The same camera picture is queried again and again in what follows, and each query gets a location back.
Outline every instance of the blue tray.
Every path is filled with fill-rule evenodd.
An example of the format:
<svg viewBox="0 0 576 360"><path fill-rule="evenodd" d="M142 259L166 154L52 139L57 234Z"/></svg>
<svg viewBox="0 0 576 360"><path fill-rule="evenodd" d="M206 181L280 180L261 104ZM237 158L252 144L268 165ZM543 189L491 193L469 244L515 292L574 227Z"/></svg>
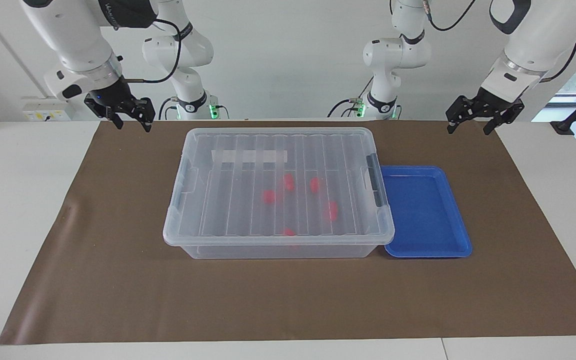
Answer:
<svg viewBox="0 0 576 360"><path fill-rule="evenodd" d="M382 166L396 258L465 258L473 253L446 173L436 166Z"/></svg>

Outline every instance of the clear plastic storage box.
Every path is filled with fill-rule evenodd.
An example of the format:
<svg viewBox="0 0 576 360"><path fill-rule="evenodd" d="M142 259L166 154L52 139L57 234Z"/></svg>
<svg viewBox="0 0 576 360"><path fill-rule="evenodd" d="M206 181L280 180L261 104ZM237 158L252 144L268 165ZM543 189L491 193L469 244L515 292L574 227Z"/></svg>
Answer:
<svg viewBox="0 0 576 360"><path fill-rule="evenodd" d="M188 132L163 230L195 259L363 258L394 233L361 127Z"/></svg>

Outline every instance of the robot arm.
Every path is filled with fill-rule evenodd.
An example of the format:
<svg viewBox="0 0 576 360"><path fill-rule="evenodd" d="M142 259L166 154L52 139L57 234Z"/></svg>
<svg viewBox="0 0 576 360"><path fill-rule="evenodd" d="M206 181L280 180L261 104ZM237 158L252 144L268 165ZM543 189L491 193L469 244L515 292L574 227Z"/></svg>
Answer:
<svg viewBox="0 0 576 360"><path fill-rule="evenodd" d="M157 5L160 19L183 28L177 36L173 27L157 25L167 35L146 39L142 46L143 57L148 64L168 74L174 69L181 46L178 66L170 78L176 92L177 112L183 120L214 119L217 98L204 89L201 77L192 69L213 61L213 44L194 29L182 0L158 0Z"/></svg>
<svg viewBox="0 0 576 360"><path fill-rule="evenodd" d="M87 94L84 102L119 129L126 114L149 132L155 111L150 98L137 99L122 74L120 59L101 36L101 26L147 28L157 18L151 0L20 0L23 11L59 57L45 75L62 101Z"/></svg>
<svg viewBox="0 0 576 360"><path fill-rule="evenodd" d="M397 89L402 80L396 69L415 69L430 60L431 48L425 36L426 12L422 0L396 0L392 6L392 25L398 38L380 38L363 49L363 62L372 70L372 88L362 101L363 116L389 119L396 107Z"/></svg>
<svg viewBox="0 0 576 360"><path fill-rule="evenodd" d="M484 127L487 135L515 121L524 109L524 92L537 86L576 42L576 0L493 0L489 13L510 39L477 95L459 96L446 111L451 134L477 117L492 117Z"/></svg>

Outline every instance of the wall socket panel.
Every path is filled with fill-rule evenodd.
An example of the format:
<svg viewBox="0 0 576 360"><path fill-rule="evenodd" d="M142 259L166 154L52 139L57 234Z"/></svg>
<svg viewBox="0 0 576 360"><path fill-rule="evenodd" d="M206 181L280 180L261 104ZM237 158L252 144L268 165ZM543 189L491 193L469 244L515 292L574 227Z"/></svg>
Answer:
<svg viewBox="0 0 576 360"><path fill-rule="evenodd" d="M71 121L75 116L74 107L64 102L48 104L30 102L23 107L22 112L27 121Z"/></svg>

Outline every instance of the table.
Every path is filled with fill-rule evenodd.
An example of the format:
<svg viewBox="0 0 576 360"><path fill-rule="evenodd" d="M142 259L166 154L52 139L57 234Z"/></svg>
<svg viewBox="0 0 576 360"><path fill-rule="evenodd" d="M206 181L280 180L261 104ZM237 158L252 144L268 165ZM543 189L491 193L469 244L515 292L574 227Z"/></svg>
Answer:
<svg viewBox="0 0 576 360"><path fill-rule="evenodd" d="M0 332L97 126L87 121L0 123ZM516 123L501 127L498 134L576 268L576 141L556 135L547 123ZM0 346L0 358L55 354L124 359L153 354L164 359L315 359L323 354L339 359L564 359L576 356L576 336Z"/></svg>

